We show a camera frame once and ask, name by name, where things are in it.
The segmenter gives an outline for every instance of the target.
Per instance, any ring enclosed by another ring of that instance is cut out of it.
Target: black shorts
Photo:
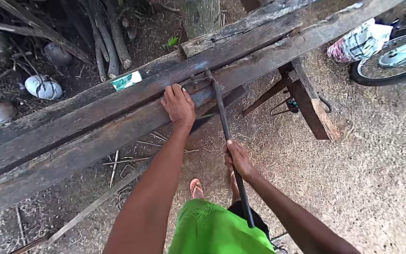
[[[269,238],[269,228],[267,227],[266,223],[264,223],[261,217],[254,211],[251,207],[250,210],[252,211],[253,222],[255,223],[255,227],[259,228],[266,234],[267,239],[270,241]],[[242,203],[240,201],[234,202],[229,208],[228,211],[234,213],[235,215],[243,218],[245,220],[244,210],[242,209]]]

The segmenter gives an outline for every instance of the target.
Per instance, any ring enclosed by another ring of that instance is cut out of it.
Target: black handle
[[[220,111],[220,120],[222,121],[223,134],[225,135],[225,140],[229,140],[229,139],[231,139],[230,126],[228,124],[228,120],[226,119],[225,107],[223,105],[222,94],[220,93],[220,84],[214,78],[212,78],[212,73],[207,68],[205,68],[205,74],[208,78],[210,78],[211,84],[214,85],[217,105],[218,105],[219,111]],[[233,168],[233,169],[234,169],[234,176],[236,178],[237,188],[238,188],[239,194],[240,194],[240,202],[242,203],[242,209],[244,210],[245,220],[247,221],[249,228],[254,228],[255,223],[253,222],[252,211],[249,206],[249,200],[247,199],[247,194],[245,193],[244,182],[242,181],[242,176],[239,174],[239,172],[236,170],[236,168]]]

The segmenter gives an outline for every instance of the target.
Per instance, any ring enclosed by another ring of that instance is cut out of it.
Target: wooden workbench
[[[170,119],[160,104],[164,86],[181,83],[197,107],[213,100],[203,76],[208,66],[225,95],[292,61],[288,87],[316,138],[339,136],[298,59],[402,0],[364,0],[310,26],[301,8],[312,0],[276,0],[247,17],[195,38],[139,70],[144,80],[115,92],[109,82],[0,129],[0,211],[85,168],[108,151],[137,140]]]

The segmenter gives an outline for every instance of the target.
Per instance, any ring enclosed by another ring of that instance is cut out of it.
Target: forearm
[[[252,175],[247,182],[272,209],[304,253],[359,253],[350,243],[331,231],[260,174]]]
[[[175,126],[118,215],[105,254],[162,253],[190,127]]]

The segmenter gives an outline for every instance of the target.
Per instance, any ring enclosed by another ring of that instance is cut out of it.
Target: hand
[[[245,181],[257,174],[258,172],[253,168],[247,152],[239,146],[238,143],[228,140],[223,147],[225,151],[225,164],[230,170],[233,170],[233,165]]]
[[[195,121],[195,105],[186,90],[179,84],[166,86],[164,97],[161,104],[169,113],[173,125],[192,127]]]

